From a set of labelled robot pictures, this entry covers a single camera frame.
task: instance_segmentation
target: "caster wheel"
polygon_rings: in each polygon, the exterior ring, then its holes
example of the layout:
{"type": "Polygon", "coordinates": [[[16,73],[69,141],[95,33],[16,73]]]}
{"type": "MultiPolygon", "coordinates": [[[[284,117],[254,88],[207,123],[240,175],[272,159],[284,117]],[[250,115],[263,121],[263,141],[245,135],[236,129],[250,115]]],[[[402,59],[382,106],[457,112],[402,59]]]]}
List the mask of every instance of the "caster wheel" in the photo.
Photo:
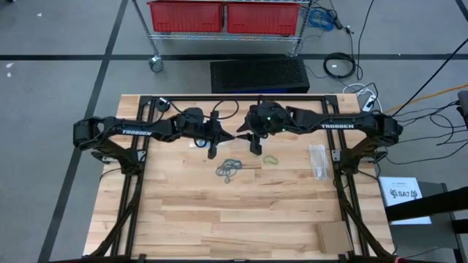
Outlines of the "caster wheel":
{"type": "Polygon", "coordinates": [[[152,59],[150,59],[149,60],[149,68],[154,73],[161,72],[164,69],[164,64],[162,63],[161,58],[160,57],[153,57],[152,59]]]}

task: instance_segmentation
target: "black mat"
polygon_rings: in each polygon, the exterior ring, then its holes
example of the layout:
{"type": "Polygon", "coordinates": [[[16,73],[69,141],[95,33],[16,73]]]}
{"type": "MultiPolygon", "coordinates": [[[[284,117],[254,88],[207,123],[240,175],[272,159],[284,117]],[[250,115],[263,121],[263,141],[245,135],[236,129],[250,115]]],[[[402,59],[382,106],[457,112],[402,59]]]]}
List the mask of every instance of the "black mat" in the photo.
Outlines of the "black mat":
{"type": "Polygon", "coordinates": [[[211,62],[211,92],[307,93],[309,79],[298,58],[211,62]]]}

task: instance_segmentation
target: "wire shelf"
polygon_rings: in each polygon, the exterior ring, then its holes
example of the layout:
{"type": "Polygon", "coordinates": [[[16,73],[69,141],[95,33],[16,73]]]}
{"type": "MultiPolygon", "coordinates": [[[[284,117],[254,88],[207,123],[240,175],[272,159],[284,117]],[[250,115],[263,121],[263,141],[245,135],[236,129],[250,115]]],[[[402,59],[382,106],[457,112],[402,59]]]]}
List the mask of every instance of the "wire shelf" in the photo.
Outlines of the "wire shelf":
{"type": "Polygon", "coordinates": [[[283,41],[296,42],[299,37],[277,34],[230,34],[227,32],[157,32],[151,39],[185,39],[185,40],[246,40],[246,41],[283,41]]]}

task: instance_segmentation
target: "white paper sign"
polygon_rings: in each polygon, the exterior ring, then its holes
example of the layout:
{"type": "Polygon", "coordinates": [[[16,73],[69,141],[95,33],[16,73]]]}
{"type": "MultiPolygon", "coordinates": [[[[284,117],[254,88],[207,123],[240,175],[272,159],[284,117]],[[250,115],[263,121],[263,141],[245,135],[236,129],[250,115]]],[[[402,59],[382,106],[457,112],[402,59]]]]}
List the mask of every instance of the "white paper sign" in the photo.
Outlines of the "white paper sign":
{"type": "MultiPolygon", "coordinates": [[[[382,189],[385,206],[397,205],[402,202],[408,202],[422,197],[416,178],[389,178],[382,177],[380,188],[382,189]]],[[[397,224],[432,224],[428,216],[422,218],[411,218],[391,222],[397,224]]]]}

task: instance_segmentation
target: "metal shelving cart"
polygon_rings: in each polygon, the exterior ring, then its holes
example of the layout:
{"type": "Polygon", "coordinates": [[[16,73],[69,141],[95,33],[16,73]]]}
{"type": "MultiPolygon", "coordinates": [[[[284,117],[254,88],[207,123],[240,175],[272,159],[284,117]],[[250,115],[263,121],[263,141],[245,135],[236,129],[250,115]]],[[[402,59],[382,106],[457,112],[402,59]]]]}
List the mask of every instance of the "metal shelving cart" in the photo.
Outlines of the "metal shelving cart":
{"type": "MultiPolygon", "coordinates": [[[[213,0],[191,0],[191,1],[213,1],[213,0]]],[[[150,69],[153,72],[161,72],[164,68],[164,64],[161,59],[161,55],[157,49],[155,43],[159,40],[164,39],[185,39],[185,40],[238,40],[238,41],[279,41],[279,42],[291,42],[293,43],[292,52],[288,53],[289,56],[297,56],[299,52],[299,47],[303,41],[303,33],[306,28],[307,20],[309,18],[309,13],[311,6],[314,0],[221,0],[223,2],[249,2],[249,3],[296,3],[296,4],[306,4],[306,17],[303,18],[301,25],[296,34],[293,36],[282,36],[278,34],[230,34],[227,33],[226,23],[224,23],[224,28],[222,32],[219,33],[200,33],[200,32],[155,32],[152,34],[148,26],[146,25],[145,18],[138,6],[137,0],[132,0],[132,3],[137,11],[137,15],[140,19],[140,22],[145,30],[148,41],[153,48],[154,57],[149,60],[150,69]]]]}

